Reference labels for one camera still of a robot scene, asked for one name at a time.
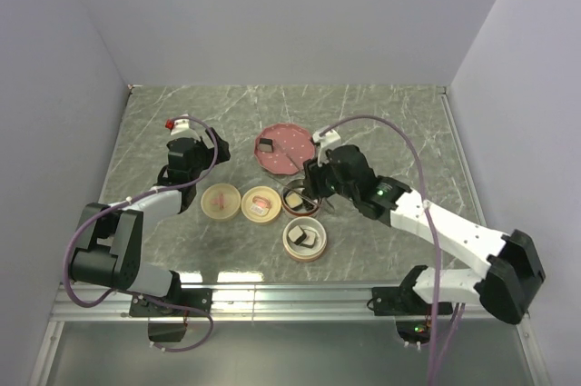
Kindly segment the metal tongs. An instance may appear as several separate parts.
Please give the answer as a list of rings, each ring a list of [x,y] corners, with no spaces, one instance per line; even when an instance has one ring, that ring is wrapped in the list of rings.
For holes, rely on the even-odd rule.
[[[276,140],[274,140],[273,142],[274,142],[274,149],[280,150],[289,159],[290,163],[292,165],[294,165],[301,173],[302,169],[294,162],[294,160],[287,153],[285,148],[283,146],[281,146],[280,144],[278,144]],[[306,191],[306,188],[303,188],[303,193],[299,192],[298,190],[295,190],[295,193],[299,194],[302,197],[304,202],[310,202],[315,206],[318,205],[321,209],[324,209],[329,214],[334,214],[336,212],[335,207],[327,199],[325,199],[325,198],[314,199],[310,195],[306,195],[305,191]]]

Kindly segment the steel lunch box tier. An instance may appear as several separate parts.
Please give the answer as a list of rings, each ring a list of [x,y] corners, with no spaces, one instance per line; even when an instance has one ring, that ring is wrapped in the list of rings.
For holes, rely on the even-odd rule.
[[[284,184],[282,186],[282,189],[281,189],[282,208],[283,208],[284,212],[292,218],[294,218],[294,217],[313,217],[314,215],[316,215],[320,211],[320,207],[318,205],[315,206],[314,210],[311,213],[304,213],[302,211],[303,206],[299,210],[293,211],[285,203],[284,198],[288,193],[295,193],[295,190],[298,190],[299,192],[303,193],[303,188],[305,188],[303,185],[303,181],[304,181],[303,178],[297,178],[297,179],[291,180],[288,183]]]

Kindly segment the cream lid with pink knob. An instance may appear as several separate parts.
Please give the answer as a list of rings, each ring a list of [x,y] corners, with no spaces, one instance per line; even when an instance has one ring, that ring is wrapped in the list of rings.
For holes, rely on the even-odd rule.
[[[241,194],[229,183],[216,183],[203,193],[201,208],[203,213],[214,221],[229,221],[241,209]]]

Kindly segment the sushi piece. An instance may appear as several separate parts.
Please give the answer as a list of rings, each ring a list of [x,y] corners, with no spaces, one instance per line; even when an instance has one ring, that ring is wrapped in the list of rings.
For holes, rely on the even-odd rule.
[[[284,201],[293,211],[297,211],[303,206],[303,199],[297,193],[288,193],[285,196]]]
[[[274,142],[270,138],[260,138],[258,141],[257,149],[263,153],[273,153],[274,152]]]
[[[307,238],[308,235],[299,225],[292,227],[287,233],[288,241],[294,245],[301,245]]]
[[[317,245],[319,238],[319,234],[316,231],[306,230],[305,238],[300,245],[308,249],[313,249]]]

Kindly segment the black spiky sea cucumber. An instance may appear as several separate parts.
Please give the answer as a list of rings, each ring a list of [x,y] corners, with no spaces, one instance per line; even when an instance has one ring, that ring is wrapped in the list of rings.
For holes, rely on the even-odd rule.
[[[315,205],[313,205],[310,202],[303,202],[303,212],[304,213],[311,213],[315,208]]]

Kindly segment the sushi piece front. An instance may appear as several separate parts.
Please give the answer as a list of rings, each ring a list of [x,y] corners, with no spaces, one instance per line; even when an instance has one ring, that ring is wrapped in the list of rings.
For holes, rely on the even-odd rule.
[[[317,245],[319,238],[319,234],[316,231],[306,230],[305,238],[300,245],[308,249],[313,249]]]

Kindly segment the sushi piece back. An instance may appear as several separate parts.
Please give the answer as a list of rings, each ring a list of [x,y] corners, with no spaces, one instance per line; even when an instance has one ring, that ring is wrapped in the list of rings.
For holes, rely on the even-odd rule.
[[[288,241],[294,245],[301,245],[307,238],[308,235],[299,225],[292,227],[287,233]]]

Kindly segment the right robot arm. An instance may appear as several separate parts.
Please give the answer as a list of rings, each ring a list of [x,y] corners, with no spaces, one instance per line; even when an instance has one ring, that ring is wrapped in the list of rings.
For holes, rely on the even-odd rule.
[[[465,303],[482,306],[504,323],[521,323],[546,278],[528,234],[488,229],[423,202],[405,183],[375,174],[355,145],[332,150],[324,163],[312,158],[303,168],[309,196],[337,194],[362,216],[437,243],[465,265],[441,271],[416,265],[398,286],[373,288],[370,308],[375,315],[422,315],[433,306],[450,315],[454,304]]]

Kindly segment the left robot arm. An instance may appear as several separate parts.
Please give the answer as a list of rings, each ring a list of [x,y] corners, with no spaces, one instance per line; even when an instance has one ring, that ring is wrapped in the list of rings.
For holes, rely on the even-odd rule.
[[[212,127],[201,137],[181,136],[167,143],[168,163],[147,192],[123,202],[85,206],[64,255],[63,284],[77,305],[91,308],[112,292],[151,298],[163,315],[182,308],[179,273],[143,261],[144,235],[162,220],[185,212],[196,184],[217,164],[230,160],[229,144]]]

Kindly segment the cream lunch box tier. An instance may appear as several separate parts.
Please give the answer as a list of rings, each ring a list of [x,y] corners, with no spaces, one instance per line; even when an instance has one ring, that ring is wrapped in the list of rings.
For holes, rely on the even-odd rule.
[[[288,231],[296,226],[301,226],[304,231],[312,230],[319,234],[319,241],[313,249],[302,247],[301,245],[294,245],[287,239]],[[318,260],[322,254],[325,253],[328,243],[328,237],[323,225],[316,219],[311,217],[297,217],[292,219],[284,228],[282,232],[282,244],[285,252],[296,262],[314,262]]]

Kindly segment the pink dotted plate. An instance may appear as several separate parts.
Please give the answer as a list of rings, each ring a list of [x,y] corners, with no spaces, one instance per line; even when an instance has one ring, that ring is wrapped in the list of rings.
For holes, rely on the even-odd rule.
[[[311,133],[296,124],[265,127],[255,139],[254,157],[259,166],[275,175],[294,175],[315,155]]]

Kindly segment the cream lid with barcode label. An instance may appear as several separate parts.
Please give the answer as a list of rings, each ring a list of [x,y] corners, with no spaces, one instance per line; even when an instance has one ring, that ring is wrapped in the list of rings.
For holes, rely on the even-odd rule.
[[[273,223],[281,212],[281,197],[268,186],[256,186],[241,198],[242,214],[252,223],[265,225]]]

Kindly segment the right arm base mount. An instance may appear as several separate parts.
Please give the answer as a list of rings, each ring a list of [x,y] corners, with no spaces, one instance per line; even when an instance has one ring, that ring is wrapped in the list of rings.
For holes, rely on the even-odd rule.
[[[386,286],[373,287],[366,304],[375,316],[426,316],[432,305],[425,302],[412,289]]]

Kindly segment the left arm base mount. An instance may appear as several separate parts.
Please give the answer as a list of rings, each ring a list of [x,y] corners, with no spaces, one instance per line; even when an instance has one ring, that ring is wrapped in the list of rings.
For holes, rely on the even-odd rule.
[[[129,316],[132,318],[202,317],[210,313],[212,290],[186,288],[173,298],[163,298],[162,305],[143,296],[133,296]]]

